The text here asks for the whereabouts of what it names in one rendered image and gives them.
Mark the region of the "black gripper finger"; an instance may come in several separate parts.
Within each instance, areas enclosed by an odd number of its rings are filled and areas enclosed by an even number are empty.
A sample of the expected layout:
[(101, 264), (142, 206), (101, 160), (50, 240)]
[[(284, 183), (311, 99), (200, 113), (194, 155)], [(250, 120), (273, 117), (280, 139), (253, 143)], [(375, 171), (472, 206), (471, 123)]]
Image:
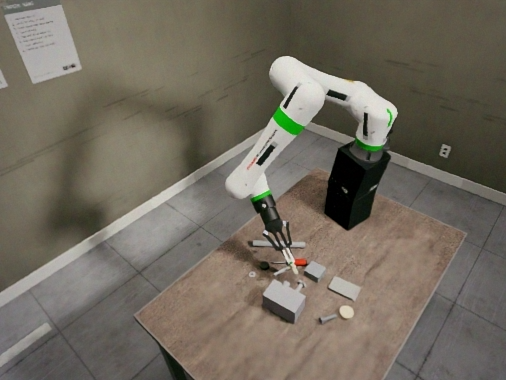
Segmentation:
[[(284, 224), (284, 226), (286, 227), (286, 231), (287, 231), (287, 236), (288, 236), (288, 241), (289, 241), (289, 243), (287, 243), (286, 238), (284, 238), (285, 236), (284, 236), (284, 234), (283, 234), (283, 232), (282, 232), (282, 230), (280, 229), (280, 227), (279, 227), (279, 225), (278, 225), (278, 224), (276, 224), (276, 227), (277, 227), (277, 229), (278, 229), (278, 231), (279, 231), (279, 233), (280, 233), (280, 235), (281, 235), (281, 237), (282, 237), (282, 240), (283, 240), (283, 242), (284, 242), (284, 244), (285, 244), (285, 246), (286, 246), (286, 249), (287, 249), (287, 251), (288, 251), (288, 253), (289, 253), (289, 255), (290, 255), (290, 257), (291, 257), (291, 259), (292, 259), (292, 261), (293, 261), (293, 260), (294, 260), (294, 258), (293, 258), (293, 256), (292, 256), (292, 251), (291, 251), (291, 249), (290, 249), (290, 245), (292, 245), (292, 241), (291, 241), (291, 236), (290, 236), (290, 231), (289, 231), (289, 221), (287, 221), (287, 222), (286, 222), (286, 221), (283, 221), (283, 224)], [(284, 237), (283, 237), (283, 236), (284, 236)], [(295, 262), (295, 260), (293, 261), (293, 263), (294, 263), (294, 262)]]
[[(284, 257), (286, 257), (286, 260), (287, 260), (288, 264), (290, 264), (290, 262), (289, 262), (289, 260), (288, 260), (289, 258), (288, 258), (287, 254), (286, 254), (286, 252), (285, 252), (285, 250), (284, 250), (284, 248), (283, 248), (283, 246), (282, 246), (282, 244), (281, 244), (281, 242), (280, 242), (280, 240), (279, 240), (279, 238), (278, 238), (278, 235), (277, 235), (277, 233), (275, 232), (275, 230), (274, 230), (274, 228), (273, 228), (273, 227), (271, 227), (271, 231), (272, 231), (272, 233), (273, 233), (273, 235), (274, 235), (274, 237), (275, 237), (275, 239), (276, 239), (276, 241), (277, 241), (277, 243), (278, 243), (279, 247), (278, 247), (278, 246), (275, 244), (275, 242), (271, 239), (271, 237), (268, 235), (268, 232), (267, 232), (266, 230), (262, 233), (262, 235), (268, 239), (268, 241), (272, 244), (272, 246), (273, 246), (273, 247), (274, 247), (277, 251), (281, 251), (281, 252), (282, 252), (283, 256), (284, 256)], [(273, 242), (274, 242), (274, 243), (273, 243)], [(288, 258), (288, 259), (287, 259), (287, 258)]]

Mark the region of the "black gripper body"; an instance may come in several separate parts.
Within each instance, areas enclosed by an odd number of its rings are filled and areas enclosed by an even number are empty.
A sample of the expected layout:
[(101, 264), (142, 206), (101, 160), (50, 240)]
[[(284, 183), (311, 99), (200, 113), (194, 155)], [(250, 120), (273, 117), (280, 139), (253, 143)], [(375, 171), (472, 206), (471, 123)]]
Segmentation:
[[(270, 209), (268, 211), (260, 213), (260, 217), (261, 217), (261, 219), (262, 219), (262, 221), (263, 221), (263, 223), (265, 225), (265, 230), (266, 231), (272, 233), (271, 227), (273, 227), (276, 233), (279, 232), (278, 229), (277, 229), (277, 227), (276, 227), (276, 224), (278, 224), (279, 227), (280, 227), (280, 229), (282, 230), (283, 220), (280, 218), (280, 216), (279, 216), (279, 214), (277, 212), (276, 207), (273, 207), (272, 209)], [(270, 221), (272, 221), (272, 222), (270, 222)]]

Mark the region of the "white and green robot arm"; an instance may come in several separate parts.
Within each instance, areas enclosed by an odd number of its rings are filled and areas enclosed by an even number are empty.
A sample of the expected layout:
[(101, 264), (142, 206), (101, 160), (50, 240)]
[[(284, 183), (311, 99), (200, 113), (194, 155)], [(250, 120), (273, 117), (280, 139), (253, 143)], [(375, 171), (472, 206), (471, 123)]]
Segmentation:
[(356, 138), (349, 145), (353, 158), (375, 163), (389, 151), (388, 136), (397, 109), (366, 84), (322, 73), (288, 56), (272, 64), (269, 78), (285, 98), (253, 149), (225, 182), (227, 194), (234, 199), (249, 196), (257, 214), (276, 206), (264, 171), (318, 113), (324, 100), (345, 108), (359, 122)]

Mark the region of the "beige round disc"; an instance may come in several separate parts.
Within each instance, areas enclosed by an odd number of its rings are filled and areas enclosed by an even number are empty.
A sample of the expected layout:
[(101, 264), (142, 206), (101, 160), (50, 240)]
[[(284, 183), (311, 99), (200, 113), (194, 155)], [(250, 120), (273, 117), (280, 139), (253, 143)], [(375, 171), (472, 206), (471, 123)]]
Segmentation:
[(351, 320), (353, 318), (354, 311), (349, 306), (342, 306), (340, 308), (339, 315), (343, 320)]

